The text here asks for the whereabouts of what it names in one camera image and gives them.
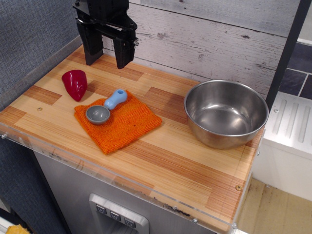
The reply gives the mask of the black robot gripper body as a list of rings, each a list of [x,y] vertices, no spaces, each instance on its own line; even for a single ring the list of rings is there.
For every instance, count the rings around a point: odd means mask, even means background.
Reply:
[[[136,40],[137,24],[127,15],[127,0],[77,0],[78,21],[110,39]]]

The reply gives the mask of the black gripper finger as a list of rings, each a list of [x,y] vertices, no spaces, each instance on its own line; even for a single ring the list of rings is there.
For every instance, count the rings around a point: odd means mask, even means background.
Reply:
[[[114,51],[117,61],[117,68],[123,69],[128,63],[130,63],[134,59],[134,41],[116,38],[114,40]]]
[[[102,35],[94,25],[79,19],[77,19],[77,27],[83,42],[86,64],[92,65],[103,55]]]

